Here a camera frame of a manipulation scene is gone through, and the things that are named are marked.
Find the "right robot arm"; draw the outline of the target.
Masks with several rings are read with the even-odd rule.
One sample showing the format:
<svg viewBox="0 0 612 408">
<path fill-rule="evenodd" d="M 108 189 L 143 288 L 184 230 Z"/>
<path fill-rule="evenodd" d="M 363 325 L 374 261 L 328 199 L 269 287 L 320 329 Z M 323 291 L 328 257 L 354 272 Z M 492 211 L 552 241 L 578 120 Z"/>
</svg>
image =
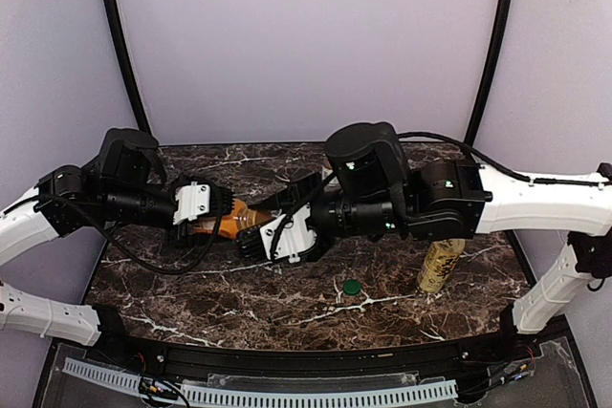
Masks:
<svg viewBox="0 0 612 408">
<path fill-rule="evenodd" d="M 561 230 L 552 267 L 500 316 L 510 336 L 541 332 L 590 282 L 611 275 L 611 167 L 582 176 L 515 172 L 470 149 L 465 160 L 413 169 L 403 136 L 386 122 L 360 122 L 324 145 L 336 189 L 314 174 L 264 201 L 273 218 L 241 230 L 245 257 L 320 258 L 337 238 L 389 233 L 420 240 L 470 239 L 514 229 Z"/>
</svg>

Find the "brown drink bottle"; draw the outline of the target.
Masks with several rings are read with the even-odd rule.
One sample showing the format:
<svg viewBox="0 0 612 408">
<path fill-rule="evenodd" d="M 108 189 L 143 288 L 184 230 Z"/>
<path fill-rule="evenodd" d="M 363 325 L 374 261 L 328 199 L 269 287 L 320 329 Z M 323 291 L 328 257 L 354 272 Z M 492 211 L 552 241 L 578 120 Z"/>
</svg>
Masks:
<svg viewBox="0 0 612 408">
<path fill-rule="evenodd" d="M 331 163 L 329 162 L 326 156 L 323 157 L 322 165 L 321 165 L 321 177 L 322 179 L 327 179 L 333 173 L 333 168 Z"/>
</svg>

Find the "green bottle cap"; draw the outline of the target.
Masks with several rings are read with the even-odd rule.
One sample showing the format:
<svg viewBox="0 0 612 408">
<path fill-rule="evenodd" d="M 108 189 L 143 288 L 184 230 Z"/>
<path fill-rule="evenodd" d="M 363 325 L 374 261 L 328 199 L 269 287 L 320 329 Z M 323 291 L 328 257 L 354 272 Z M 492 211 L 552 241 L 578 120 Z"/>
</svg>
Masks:
<svg viewBox="0 0 612 408">
<path fill-rule="evenodd" d="M 349 296 L 356 296 L 361 293 L 361 282 L 356 279 L 347 279 L 342 285 L 342 291 Z"/>
</svg>

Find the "orange juice bottle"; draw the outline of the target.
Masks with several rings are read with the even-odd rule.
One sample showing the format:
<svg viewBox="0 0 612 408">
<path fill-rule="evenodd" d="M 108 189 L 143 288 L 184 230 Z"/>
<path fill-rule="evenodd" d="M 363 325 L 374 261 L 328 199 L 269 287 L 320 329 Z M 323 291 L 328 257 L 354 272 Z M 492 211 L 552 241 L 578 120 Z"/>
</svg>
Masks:
<svg viewBox="0 0 612 408">
<path fill-rule="evenodd" d="M 271 211 L 250 208 L 245 202 L 234 199 L 233 210 L 222 218 L 218 235 L 222 238 L 235 240 L 241 230 L 262 225 L 273 219 Z M 212 234 L 215 218 L 200 218 L 192 225 L 195 234 Z"/>
</svg>

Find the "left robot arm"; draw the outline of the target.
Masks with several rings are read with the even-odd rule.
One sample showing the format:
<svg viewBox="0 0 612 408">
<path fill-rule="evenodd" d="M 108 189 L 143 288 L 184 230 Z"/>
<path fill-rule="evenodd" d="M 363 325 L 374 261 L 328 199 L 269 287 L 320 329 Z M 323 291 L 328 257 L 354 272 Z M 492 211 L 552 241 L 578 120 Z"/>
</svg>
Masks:
<svg viewBox="0 0 612 408">
<path fill-rule="evenodd" d="M 110 226 L 142 225 L 182 236 L 203 218 L 213 221 L 204 244 L 210 248 L 223 217 L 233 211 L 233 192 L 196 176 L 170 183 L 158 148 L 158 141 L 144 131 L 112 128 L 85 165 L 64 165 L 40 179 L 1 212 L 1 262 L 83 227 L 94 228 L 125 252 Z M 1 327 L 87 347 L 125 333 L 113 307 L 62 303 L 7 283 L 1 285 Z"/>
</svg>

